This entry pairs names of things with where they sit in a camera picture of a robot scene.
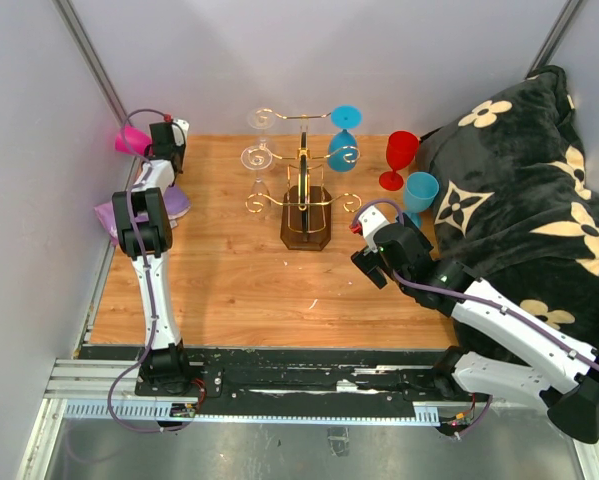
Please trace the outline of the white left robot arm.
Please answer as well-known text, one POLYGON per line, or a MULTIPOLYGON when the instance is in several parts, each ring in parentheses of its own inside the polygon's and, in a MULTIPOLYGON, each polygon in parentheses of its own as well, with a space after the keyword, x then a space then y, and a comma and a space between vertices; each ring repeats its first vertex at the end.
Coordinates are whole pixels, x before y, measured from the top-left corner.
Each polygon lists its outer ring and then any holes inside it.
POLYGON ((187 123, 164 114, 150 125, 150 143, 139 155, 137 179, 112 196, 118 244, 131 260, 139 282, 145 348, 138 360, 138 395, 182 396, 193 385, 193 371, 175 321, 168 280, 173 245, 165 193, 182 172, 187 123))

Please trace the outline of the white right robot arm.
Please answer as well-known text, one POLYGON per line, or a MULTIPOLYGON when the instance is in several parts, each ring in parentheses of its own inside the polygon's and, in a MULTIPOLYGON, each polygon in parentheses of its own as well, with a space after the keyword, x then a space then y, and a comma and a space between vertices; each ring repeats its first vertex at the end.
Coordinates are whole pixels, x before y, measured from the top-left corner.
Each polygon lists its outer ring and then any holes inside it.
POLYGON ((432 259, 430 243, 407 217, 391 222, 371 208, 350 229, 366 243, 351 260, 378 288, 394 281, 420 306, 479 331, 521 360, 450 347, 431 377, 439 397, 501 398, 546 415, 575 440, 599 440, 599 348, 550 328, 468 267, 432 259))

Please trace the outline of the blue wine glass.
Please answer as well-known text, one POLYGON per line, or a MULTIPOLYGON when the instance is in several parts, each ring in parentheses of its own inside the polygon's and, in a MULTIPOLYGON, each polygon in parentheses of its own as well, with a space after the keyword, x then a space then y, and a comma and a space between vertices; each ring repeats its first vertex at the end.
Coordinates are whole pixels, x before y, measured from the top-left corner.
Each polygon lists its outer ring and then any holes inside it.
POLYGON ((418 228, 422 225, 420 214, 431 206, 438 192, 438 181, 429 173, 415 172, 406 179, 403 192, 406 215, 418 228))
POLYGON ((354 106, 342 105, 332 111, 330 118, 339 132, 332 137, 328 146, 328 166, 338 173, 349 172, 359 158, 358 143, 351 130, 361 124, 362 114, 354 106))

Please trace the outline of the red wine glass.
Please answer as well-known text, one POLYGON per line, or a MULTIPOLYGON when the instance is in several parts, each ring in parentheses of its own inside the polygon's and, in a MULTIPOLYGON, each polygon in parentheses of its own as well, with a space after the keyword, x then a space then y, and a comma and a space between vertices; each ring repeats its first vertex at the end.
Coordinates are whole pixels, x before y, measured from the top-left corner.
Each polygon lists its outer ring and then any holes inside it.
POLYGON ((420 139, 408 131, 395 131, 388 137, 386 147, 386 161, 389 171, 379 176, 379 185, 388 191, 398 191, 404 185, 404 178, 400 173, 414 160, 420 145, 420 139))

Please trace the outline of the pink wine glass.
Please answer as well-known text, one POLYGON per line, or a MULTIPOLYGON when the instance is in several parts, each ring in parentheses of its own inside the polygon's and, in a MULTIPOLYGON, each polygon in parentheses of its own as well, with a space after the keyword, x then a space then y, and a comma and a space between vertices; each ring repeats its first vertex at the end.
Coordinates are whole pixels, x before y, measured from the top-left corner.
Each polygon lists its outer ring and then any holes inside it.
POLYGON ((132 126, 126 126, 115 136, 116 151, 129 155, 144 155, 151 145, 151 138, 143 131, 132 126))

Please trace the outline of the purple cloth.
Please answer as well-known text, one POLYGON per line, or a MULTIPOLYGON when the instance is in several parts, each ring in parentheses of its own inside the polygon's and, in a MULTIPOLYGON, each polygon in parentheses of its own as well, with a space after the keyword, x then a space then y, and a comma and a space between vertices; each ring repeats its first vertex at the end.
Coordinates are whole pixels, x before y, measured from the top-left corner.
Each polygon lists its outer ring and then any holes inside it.
MULTIPOLYGON (((169 187, 164 194, 164 203, 170 226, 175 228, 177 220, 183 217, 191 208, 191 202, 183 190, 177 186, 169 187)), ((110 237, 113 245, 118 245, 118 235, 111 201, 94 208, 95 215, 110 237)))

